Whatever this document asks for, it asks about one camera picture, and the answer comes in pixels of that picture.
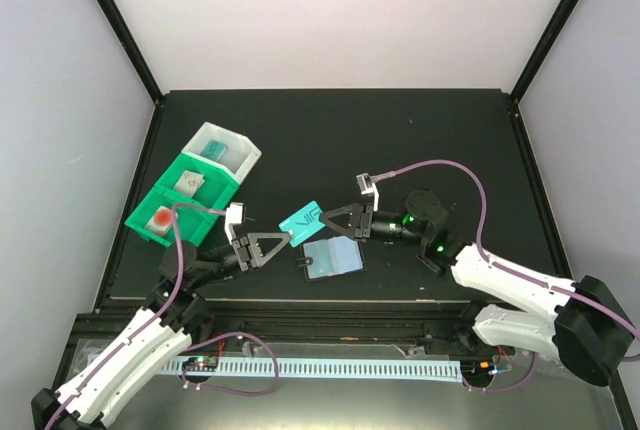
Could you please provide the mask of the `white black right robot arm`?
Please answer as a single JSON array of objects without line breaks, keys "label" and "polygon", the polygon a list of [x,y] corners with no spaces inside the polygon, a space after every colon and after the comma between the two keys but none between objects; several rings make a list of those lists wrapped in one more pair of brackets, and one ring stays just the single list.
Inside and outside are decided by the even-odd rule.
[{"label": "white black right robot arm", "polygon": [[447,228],[448,212],[430,190],[411,192],[399,213],[353,203],[324,211],[321,222],[354,241],[417,246],[418,260],[437,276],[491,295],[454,329],[457,346],[476,353],[509,346],[559,361],[582,381],[605,387],[631,347],[628,318],[608,286],[539,273],[466,243]]}]

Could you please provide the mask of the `white card in green bin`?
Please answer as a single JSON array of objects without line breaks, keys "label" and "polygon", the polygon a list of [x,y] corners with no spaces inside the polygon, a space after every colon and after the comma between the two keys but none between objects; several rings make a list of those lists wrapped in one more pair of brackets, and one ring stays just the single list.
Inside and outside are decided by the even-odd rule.
[{"label": "white card in green bin", "polygon": [[185,170],[176,183],[173,190],[186,197],[193,197],[205,182],[203,174]]}]

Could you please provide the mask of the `black left frame post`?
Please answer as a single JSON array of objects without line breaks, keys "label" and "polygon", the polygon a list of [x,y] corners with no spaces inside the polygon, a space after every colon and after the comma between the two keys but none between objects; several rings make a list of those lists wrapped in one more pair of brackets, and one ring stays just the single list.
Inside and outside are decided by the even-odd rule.
[{"label": "black left frame post", "polygon": [[114,32],[120,46],[143,84],[151,101],[155,105],[162,104],[164,94],[143,56],[125,18],[115,0],[95,0]]}]

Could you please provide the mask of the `teal card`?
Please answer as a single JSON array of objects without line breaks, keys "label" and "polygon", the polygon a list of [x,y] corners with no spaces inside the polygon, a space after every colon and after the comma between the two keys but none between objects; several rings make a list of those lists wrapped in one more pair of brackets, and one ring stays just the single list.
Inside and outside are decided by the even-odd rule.
[{"label": "teal card", "polygon": [[217,140],[210,140],[200,152],[200,156],[211,160],[218,161],[227,151],[228,146]]},{"label": "teal card", "polygon": [[316,235],[325,225],[320,221],[322,209],[313,200],[279,223],[279,229],[290,236],[289,244],[295,248]]}]

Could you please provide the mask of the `black right frame post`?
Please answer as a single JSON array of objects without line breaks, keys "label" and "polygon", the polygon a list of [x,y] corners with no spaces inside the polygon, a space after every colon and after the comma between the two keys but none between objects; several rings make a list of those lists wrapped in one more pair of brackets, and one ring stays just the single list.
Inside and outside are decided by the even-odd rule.
[{"label": "black right frame post", "polygon": [[580,0],[559,0],[510,92],[510,99],[513,102],[520,103],[523,100],[579,2]]}]

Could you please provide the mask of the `green bin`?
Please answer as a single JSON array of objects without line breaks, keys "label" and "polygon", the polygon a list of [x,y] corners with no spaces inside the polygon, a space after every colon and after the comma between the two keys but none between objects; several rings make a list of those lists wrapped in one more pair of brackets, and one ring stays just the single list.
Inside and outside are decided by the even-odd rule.
[{"label": "green bin", "polygon": [[169,247],[175,242],[171,210],[177,203],[187,203],[177,208],[175,216],[180,239],[199,246],[218,216],[192,208],[199,203],[174,190],[153,187],[127,217],[125,225],[144,241]]},{"label": "green bin", "polygon": [[214,209],[227,207],[239,184],[222,167],[180,153],[155,183],[197,204]]}]

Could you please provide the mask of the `controller board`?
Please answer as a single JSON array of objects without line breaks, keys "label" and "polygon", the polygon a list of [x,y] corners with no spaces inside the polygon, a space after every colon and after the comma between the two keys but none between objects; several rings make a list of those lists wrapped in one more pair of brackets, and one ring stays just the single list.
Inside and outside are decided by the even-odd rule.
[{"label": "controller board", "polygon": [[499,360],[463,360],[460,362],[461,373],[466,378],[493,376],[503,371]]},{"label": "controller board", "polygon": [[212,374],[217,366],[219,359],[216,356],[191,356],[182,364],[182,371],[189,373],[208,373]]}]

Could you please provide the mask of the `green bin near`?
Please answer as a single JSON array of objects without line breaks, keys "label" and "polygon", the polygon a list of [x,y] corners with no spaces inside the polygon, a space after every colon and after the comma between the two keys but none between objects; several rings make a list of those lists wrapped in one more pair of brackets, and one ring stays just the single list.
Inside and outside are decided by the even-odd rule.
[{"label": "green bin near", "polygon": [[169,247],[175,242],[171,210],[177,203],[187,203],[177,208],[175,216],[180,239],[199,246],[218,216],[192,208],[199,203],[174,190],[153,187],[127,217],[125,225],[144,241]]}]

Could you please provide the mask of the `left controller board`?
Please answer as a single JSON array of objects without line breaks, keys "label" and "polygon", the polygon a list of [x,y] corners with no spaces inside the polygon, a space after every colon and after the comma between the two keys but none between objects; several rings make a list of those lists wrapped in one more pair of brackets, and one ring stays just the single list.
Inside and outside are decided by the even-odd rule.
[{"label": "left controller board", "polygon": [[182,364],[182,371],[189,373],[208,373],[212,374],[217,366],[219,359],[216,356],[191,356]]}]

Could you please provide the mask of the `white bin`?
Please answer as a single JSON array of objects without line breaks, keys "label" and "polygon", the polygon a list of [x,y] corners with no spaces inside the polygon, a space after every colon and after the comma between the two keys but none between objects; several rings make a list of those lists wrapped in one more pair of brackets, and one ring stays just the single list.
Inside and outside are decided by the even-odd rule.
[{"label": "white bin", "polygon": [[225,171],[238,185],[262,156],[247,136],[210,122],[200,126],[181,152]]}]

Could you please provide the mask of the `right controller board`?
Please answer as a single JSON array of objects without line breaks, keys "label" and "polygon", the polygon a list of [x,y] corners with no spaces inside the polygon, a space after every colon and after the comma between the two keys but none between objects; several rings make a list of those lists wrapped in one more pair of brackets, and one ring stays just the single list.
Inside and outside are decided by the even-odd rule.
[{"label": "right controller board", "polygon": [[493,376],[503,371],[499,360],[463,360],[460,362],[461,373],[466,378]]}]

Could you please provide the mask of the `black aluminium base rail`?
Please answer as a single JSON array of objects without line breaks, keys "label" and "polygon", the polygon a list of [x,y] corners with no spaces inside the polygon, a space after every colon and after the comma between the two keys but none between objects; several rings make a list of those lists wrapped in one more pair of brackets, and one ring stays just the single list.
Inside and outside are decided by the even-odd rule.
[{"label": "black aluminium base rail", "polygon": [[244,331],[268,343],[398,344],[428,354],[479,359],[498,350],[472,334],[478,302],[209,301],[176,304],[163,325],[184,329],[200,343]]}]

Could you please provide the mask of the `teal card in white bin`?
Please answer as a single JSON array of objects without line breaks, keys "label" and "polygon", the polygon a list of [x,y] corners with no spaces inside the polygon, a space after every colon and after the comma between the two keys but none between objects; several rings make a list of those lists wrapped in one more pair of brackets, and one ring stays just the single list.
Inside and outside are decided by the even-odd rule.
[{"label": "teal card in white bin", "polygon": [[227,151],[228,146],[217,140],[210,140],[200,152],[200,156],[211,160],[218,161]]}]

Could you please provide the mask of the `green bin middle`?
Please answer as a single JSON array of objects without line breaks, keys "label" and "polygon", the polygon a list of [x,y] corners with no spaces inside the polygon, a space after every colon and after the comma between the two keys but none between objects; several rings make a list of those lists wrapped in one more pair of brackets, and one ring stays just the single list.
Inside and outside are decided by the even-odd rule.
[{"label": "green bin middle", "polygon": [[155,183],[197,204],[214,209],[227,207],[239,184],[222,167],[180,153]]}]

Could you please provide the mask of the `red circle card in bin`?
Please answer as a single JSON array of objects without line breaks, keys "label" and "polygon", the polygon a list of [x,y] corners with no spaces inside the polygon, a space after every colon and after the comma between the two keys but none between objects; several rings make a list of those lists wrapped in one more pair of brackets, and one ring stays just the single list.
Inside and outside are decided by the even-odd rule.
[{"label": "red circle card in bin", "polygon": [[178,216],[166,206],[159,206],[151,215],[144,228],[153,235],[165,237],[177,222]]}]

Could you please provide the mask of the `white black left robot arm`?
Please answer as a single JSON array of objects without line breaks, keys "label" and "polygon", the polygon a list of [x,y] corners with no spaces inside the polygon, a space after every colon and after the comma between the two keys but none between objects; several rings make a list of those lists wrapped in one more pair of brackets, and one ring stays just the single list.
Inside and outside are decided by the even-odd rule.
[{"label": "white black left robot arm", "polygon": [[213,341],[215,326],[198,290],[264,267],[289,241],[287,232],[251,232],[206,252],[175,241],[159,265],[161,280],[120,334],[75,377],[33,397],[34,427],[109,428],[166,363]]}]

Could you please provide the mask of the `black frame post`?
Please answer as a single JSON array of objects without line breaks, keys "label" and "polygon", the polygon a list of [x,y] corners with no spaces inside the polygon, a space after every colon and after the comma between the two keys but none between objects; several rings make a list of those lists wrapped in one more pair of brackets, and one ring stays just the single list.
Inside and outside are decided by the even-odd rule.
[{"label": "black frame post", "polygon": [[513,102],[520,103],[523,100],[579,2],[580,0],[559,0],[510,92],[510,99]]},{"label": "black frame post", "polygon": [[125,18],[115,0],[95,0],[114,32],[120,46],[143,84],[151,101],[155,105],[162,104],[164,94],[143,56]]}]

